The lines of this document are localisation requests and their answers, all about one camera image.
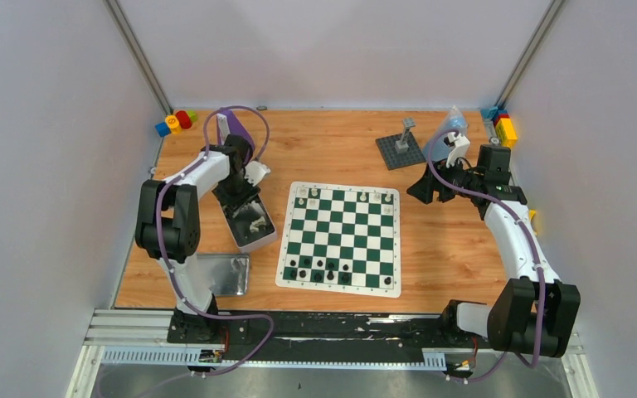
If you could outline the silver tin lid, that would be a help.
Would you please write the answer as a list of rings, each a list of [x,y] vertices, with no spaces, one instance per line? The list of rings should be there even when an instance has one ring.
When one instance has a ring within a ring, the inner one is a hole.
[[[250,256],[247,254],[197,253],[201,281],[217,297],[247,294]]]

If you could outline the silver tin box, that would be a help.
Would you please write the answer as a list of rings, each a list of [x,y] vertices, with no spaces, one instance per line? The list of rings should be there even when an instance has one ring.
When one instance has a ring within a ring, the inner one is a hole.
[[[225,209],[224,217],[238,250],[249,254],[278,239],[278,232],[264,202],[255,198],[235,211]]]

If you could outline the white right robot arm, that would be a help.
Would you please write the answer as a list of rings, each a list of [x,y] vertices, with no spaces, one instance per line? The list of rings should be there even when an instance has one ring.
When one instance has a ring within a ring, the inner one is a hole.
[[[511,182],[509,148],[484,144],[473,167],[429,160],[423,176],[407,192],[430,204],[457,196],[471,201],[495,239],[508,277],[495,304],[452,299],[440,334],[451,346],[472,336],[497,351],[562,357],[581,304],[574,284],[565,284],[547,262],[530,221],[528,200]]]

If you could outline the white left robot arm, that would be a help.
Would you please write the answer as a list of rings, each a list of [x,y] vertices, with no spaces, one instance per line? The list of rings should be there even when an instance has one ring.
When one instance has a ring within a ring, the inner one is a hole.
[[[135,243],[164,269],[176,296],[175,314],[189,322],[189,332],[200,342],[214,341],[221,321],[232,317],[218,313],[210,288],[191,285],[202,237],[199,200],[212,192],[229,217],[254,202],[260,189],[246,179],[252,153],[247,138],[232,134],[206,147],[180,172],[141,186]]]

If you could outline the green white chess board mat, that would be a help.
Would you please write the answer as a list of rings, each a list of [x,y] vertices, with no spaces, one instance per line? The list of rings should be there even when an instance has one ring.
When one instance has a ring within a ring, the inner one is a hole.
[[[400,297],[400,220],[396,189],[293,182],[276,285]]]

